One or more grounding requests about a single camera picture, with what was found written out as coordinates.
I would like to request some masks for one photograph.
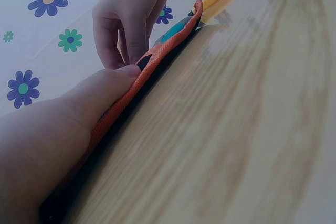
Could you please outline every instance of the teal patch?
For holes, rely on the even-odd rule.
[[[169,40],[171,37],[173,37],[175,34],[179,33],[183,30],[185,24],[177,23],[175,26],[173,26],[162,38],[161,43],[165,43],[167,40]]]

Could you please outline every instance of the finger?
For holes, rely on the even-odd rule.
[[[167,0],[157,0],[155,3],[155,6],[152,10],[152,12],[150,13],[149,17],[147,18],[147,23],[146,23],[146,38],[147,40],[149,40],[152,30],[153,30],[153,26],[155,24],[155,22],[157,21],[160,12],[162,11],[162,9],[164,8],[164,5],[166,4]]]
[[[125,31],[127,53],[131,63],[136,63],[148,50],[146,20],[146,14],[142,12],[121,19]]]
[[[70,102],[75,120],[91,129],[103,113],[128,91],[139,74],[137,65],[127,65],[118,70],[100,70],[60,99]]]
[[[93,18],[93,34],[97,53],[104,67],[109,69],[118,69],[125,65],[117,49],[117,22],[117,20]]]
[[[125,30],[122,25],[119,28],[119,41],[118,42],[119,42],[119,47],[121,50],[122,58],[125,64],[128,65],[130,64],[130,60],[129,60],[128,53],[127,53]]]

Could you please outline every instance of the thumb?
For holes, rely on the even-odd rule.
[[[74,104],[75,120],[91,129],[103,113],[122,97],[140,74],[137,65],[103,69],[60,97]]]
[[[125,31],[126,48],[131,63],[135,64],[148,51],[146,39],[145,13],[139,12],[131,17],[122,18]]]

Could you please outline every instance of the blue flower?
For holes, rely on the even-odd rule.
[[[40,92],[37,89],[34,89],[39,85],[40,80],[37,77],[31,79],[33,72],[27,70],[25,76],[23,76],[21,71],[17,71],[15,74],[16,80],[10,80],[8,86],[12,89],[7,98],[14,101],[14,107],[19,109],[22,105],[22,102],[25,106],[32,104],[31,98],[38,98]]]
[[[49,16],[55,16],[57,14],[57,7],[66,7],[68,5],[67,0],[35,0],[28,5],[29,10],[36,9],[35,17],[41,17],[47,10]]]
[[[173,15],[171,15],[170,13],[172,12],[172,9],[171,8],[166,8],[167,5],[164,5],[164,8],[163,10],[160,12],[160,15],[156,21],[156,23],[164,23],[164,24],[168,24],[168,19],[173,19]]]

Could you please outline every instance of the black fabric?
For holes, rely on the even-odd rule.
[[[140,68],[141,72],[144,70],[144,68],[147,66],[149,59],[152,57],[152,55],[147,55],[143,57],[139,62],[138,62],[138,67]]]
[[[79,194],[82,192],[85,185],[87,185],[93,171],[101,165],[105,153],[110,152],[116,145],[115,136],[118,134],[123,124],[128,120],[129,116],[141,103],[143,98],[152,89],[155,83],[159,80],[160,76],[170,66],[170,64],[177,58],[179,53],[186,47],[192,38],[201,30],[196,28],[200,19],[196,22],[195,27],[188,37],[170,51],[159,63],[157,68],[151,74],[147,82],[142,86],[140,91],[136,94],[130,104],[123,110],[121,115],[117,118],[107,134],[100,141],[98,146],[94,149],[90,157],[84,163],[81,170],[77,173],[75,178],[63,190],[60,195],[51,194],[40,207],[40,219],[45,224],[61,223],[67,213],[71,210],[73,203],[78,199]]]

